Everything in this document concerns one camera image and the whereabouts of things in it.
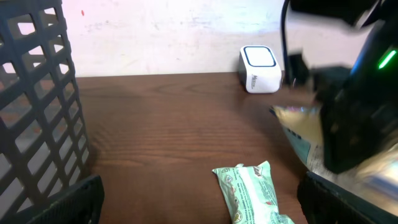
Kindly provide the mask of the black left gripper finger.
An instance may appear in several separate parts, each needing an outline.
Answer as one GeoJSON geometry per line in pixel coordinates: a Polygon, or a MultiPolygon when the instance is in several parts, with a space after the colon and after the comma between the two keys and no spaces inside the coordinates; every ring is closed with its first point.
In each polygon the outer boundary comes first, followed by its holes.
{"type": "Polygon", "coordinates": [[[47,202],[26,212],[28,224],[97,224],[104,202],[104,187],[98,175],[89,176],[69,189],[52,195],[47,202]]]}

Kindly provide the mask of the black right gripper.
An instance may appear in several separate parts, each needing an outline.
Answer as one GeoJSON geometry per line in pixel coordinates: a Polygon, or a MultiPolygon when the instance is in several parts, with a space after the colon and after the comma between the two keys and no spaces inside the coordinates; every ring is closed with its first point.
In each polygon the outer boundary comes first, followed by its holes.
{"type": "MultiPolygon", "coordinates": [[[[397,69],[356,77],[345,67],[320,68],[314,84],[328,170],[350,170],[397,142],[397,69]]],[[[297,199],[309,224],[397,224],[396,215],[313,172],[300,181],[297,199]]]]}

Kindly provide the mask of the orange yellow snack bag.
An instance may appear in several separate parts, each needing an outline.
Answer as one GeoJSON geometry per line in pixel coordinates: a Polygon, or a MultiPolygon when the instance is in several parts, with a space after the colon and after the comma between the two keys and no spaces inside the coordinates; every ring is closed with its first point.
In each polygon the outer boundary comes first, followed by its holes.
{"type": "Polygon", "coordinates": [[[271,112],[308,170],[397,215],[397,138],[387,140],[381,152],[354,168],[334,174],[324,166],[319,108],[272,106],[271,112]]]}

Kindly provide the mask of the teal wet wipes pack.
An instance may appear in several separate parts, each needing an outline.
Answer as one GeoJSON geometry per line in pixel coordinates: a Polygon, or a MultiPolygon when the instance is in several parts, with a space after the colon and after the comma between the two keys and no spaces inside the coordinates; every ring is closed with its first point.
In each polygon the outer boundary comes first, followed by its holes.
{"type": "Polygon", "coordinates": [[[231,221],[237,224],[294,224],[279,213],[269,162],[258,166],[220,167],[217,176],[231,221]]]}

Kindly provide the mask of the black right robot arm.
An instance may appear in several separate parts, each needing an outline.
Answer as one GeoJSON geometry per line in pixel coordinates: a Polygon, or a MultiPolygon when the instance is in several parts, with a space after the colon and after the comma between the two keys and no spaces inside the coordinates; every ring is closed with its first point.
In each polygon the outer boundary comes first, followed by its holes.
{"type": "Polygon", "coordinates": [[[397,222],[397,2],[286,1],[282,10],[372,27],[352,68],[309,69],[284,55],[289,85],[318,106],[280,117],[307,166],[297,197],[309,223],[397,222]]]}

